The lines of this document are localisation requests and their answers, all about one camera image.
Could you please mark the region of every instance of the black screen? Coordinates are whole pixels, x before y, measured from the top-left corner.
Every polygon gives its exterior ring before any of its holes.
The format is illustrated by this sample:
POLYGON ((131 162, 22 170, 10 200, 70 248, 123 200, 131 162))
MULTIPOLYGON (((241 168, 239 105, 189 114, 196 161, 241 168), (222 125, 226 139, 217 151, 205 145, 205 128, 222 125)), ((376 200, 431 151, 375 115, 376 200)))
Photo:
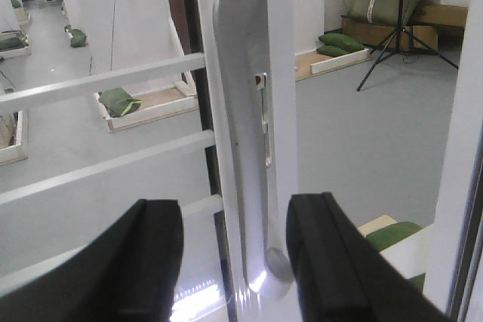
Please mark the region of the black screen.
POLYGON ((140 200, 70 260, 0 298, 0 321, 169 320, 182 254, 177 202, 140 200))
POLYGON ((358 232, 330 193, 295 195, 287 249, 305 322, 448 322, 358 232))

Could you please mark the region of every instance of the green cushion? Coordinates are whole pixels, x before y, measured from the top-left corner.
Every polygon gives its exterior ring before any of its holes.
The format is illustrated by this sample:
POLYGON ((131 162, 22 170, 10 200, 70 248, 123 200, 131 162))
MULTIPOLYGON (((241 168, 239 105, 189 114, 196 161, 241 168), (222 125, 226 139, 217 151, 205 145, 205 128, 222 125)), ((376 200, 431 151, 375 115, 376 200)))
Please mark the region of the green cushion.
POLYGON ((349 53, 362 51, 364 49, 361 43, 345 34, 329 33, 321 35, 318 39, 326 45, 333 45, 349 53))
POLYGON ((422 273, 417 275, 416 277, 412 277, 408 279, 420 292, 423 292, 424 287, 424 279, 426 277, 426 273, 422 273))
POLYGON ((345 54, 349 54, 349 52, 346 52, 344 49, 340 49, 333 45, 322 45, 321 47, 317 48, 317 53, 324 54, 330 57, 339 57, 345 54))
POLYGON ((0 51, 7 51, 9 49, 23 48, 23 43, 18 37, 12 37, 0 41, 0 51))
POLYGON ((141 100, 133 98, 122 88, 114 88, 100 93, 99 102, 107 109, 111 117, 122 117, 141 107, 141 100))
POLYGON ((10 3, 12 4, 12 7, 14 7, 15 9, 22 7, 21 3, 18 0, 10 0, 10 3))
POLYGON ((393 244, 402 241, 422 228, 413 222, 397 222, 376 230, 366 236, 369 243, 378 251, 385 250, 393 244))

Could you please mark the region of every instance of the white railing bar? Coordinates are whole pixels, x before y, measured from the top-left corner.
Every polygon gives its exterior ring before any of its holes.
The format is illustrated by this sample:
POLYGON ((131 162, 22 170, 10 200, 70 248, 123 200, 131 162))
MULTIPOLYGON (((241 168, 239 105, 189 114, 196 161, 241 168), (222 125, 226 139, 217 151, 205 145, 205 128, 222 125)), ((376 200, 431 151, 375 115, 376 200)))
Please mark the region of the white railing bar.
POLYGON ((221 211, 223 209, 223 200, 221 196, 212 195, 193 203, 183 205, 181 207, 181 215, 183 216, 183 219, 185 219, 207 209, 212 212, 211 214, 221 211))
POLYGON ((110 88, 194 71, 204 67, 205 55, 203 53, 194 53, 141 66, 100 73, 99 75, 90 75, 71 81, 20 90, 0 96, 0 114, 17 112, 35 106, 43 106, 110 88))
POLYGON ((214 145, 214 134, 211 130, 205 130, 192 135, 180 137, 179 139, 162 143, 156 146, 151 146, 146 149, 141 149, 131 154, 119 156, 117 158, 103 161, 98 164, 83 167, 82 169, 74 170, 64 173, 59 176, 54 176, 39 182, 34 182, 27 186, 22 186, 18 189, 13 189, 8 192, 0 194, 0 205, 16 201, 21 198, 26 198, 39 192, 45 192, 72 182, 77 182, 82 179, 87 179, 93 176, 98 176, 101 173, 125 167, 126 165, 135 162, 146 160, 151 157, 162 156, 164 159, 176 157, 179 155, 194 152, 200 149, 214 145))

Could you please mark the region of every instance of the grey floor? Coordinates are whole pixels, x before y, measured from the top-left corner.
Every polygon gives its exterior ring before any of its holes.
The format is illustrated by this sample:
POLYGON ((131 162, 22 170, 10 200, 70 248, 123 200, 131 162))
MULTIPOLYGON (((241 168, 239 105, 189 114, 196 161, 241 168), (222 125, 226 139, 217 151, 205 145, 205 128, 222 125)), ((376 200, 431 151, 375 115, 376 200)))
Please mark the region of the grey floor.
MULTIPOLYGON (((457 62, 458 44, 445 55, 457 62)), ((302 192, 331 191, 356 225, 389 214, 434 219, 457 70, 395 55, 297 83, 302 192)))

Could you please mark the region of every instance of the plywood board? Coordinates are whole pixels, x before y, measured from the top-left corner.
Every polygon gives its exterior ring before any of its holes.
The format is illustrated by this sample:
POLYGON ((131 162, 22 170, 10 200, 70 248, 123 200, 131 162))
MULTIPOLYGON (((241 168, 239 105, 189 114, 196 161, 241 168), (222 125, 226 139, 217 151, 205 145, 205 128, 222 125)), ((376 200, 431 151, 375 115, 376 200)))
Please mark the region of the plywood board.
POLYGON ((359 226, 358 230, 360 233, 364 236, 369 235, 372 232, 375 232, 376 230, 382 229, 386 226, 396 224, 397 222, 389 215, 382 215, 374 220, 371 220, 370 222, 359 226))
POLYGON ((301 54, 296 57, 297 81, 320 75, 327 72, 337 71, 348 66, 369 60, 369 50, 346 54, 340 57, 329 57, 317 52, 301 54))
POLYGON ((15 143, 0 149, 0 165, 11 164, 27 158, 29 141, 29 117, 27 111, 18 112, 15 143))
POLYGON ((311 52, 301 54, 295 57, 295 64, 297 65, 297 80, 312 77, 310 65, 313 63, 321 62, 323 60, 329 60, 332 57, 318 54, 317 52, 311 52))
MULTIPOLYGON (((94 96, 96 100, 99 100, 99 94, 94 96)), ((136 94, 133 97, 143 101, 141 107, 136 112, 117 118, 111 117, 106 107, 102 103, 97 102, 100 114, 106 120, 109 132, 125 130, 198 108, 197 97, 186 97, 175 87, 147 94, 136 94)))

